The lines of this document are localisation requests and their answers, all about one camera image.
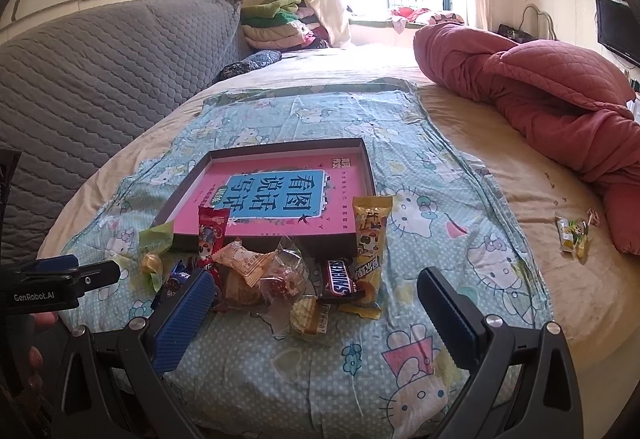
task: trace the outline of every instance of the hello kitty print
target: hello kitty print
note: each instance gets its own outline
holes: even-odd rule
[[[140,273],[139,232],[206,152],[328,138],[362,138],[377,194],[393,197],[380,319],[334,309],[326,333],[304,341],[286,334],[288,313],[276,309],[217,313],[164,380],[199,424],[239,437],[297,439],[320,430],[326,437],[410,439],[433,433],[466,374],[417,298],[415,282],[424,267],[438,266],[483,314],[499,314],[509,325],[540,328],[553,314],[491,171],[443,138],[415,92],[397,80],[229,90],[205,99],[170,150],[124,178],[95,221],[68,244],[65,251],[80,263],[117,262],[120,279],[82,297],[80,307],[63,316],[65,323],[100,332],[150,314],[155,293]],[[352,217],[350,201],[344,212]],[[320,284],[321,276],[311,272],[309,293]],[[507,391],[514,381],[508,377]]]

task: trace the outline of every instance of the red comforter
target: red comforter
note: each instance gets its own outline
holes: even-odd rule
[[[431,80],[493,104],[532,148],[591,183],[617,249],[640,255],[640,124],[615,65],[563,42],[517,45],[455,24],[422,28],[414,51]]]

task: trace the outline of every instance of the stack of folded blankets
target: stack of folded blankets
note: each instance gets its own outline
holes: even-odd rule
[[[302,0],[273,0],[241,10],[247,43],[255,49],[294,51],[329,47],[316,12]]]

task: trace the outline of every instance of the wall-mounted black tv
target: wall-mounted black tv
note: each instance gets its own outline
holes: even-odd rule
[[[631,8],[614,0],[596,0],[598,43],[640,66],[640,22]]]

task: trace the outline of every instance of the window sill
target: window sill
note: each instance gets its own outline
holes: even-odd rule
[[[359,18],[350,18],[349,24],[353,24],[354,26],[366,26],[367,28],[392,28],[394,26],[390,20],[363,20]],[[407,29],[420,29],[424,28],[424,26],[424,24],[407,22],[404,27]]]

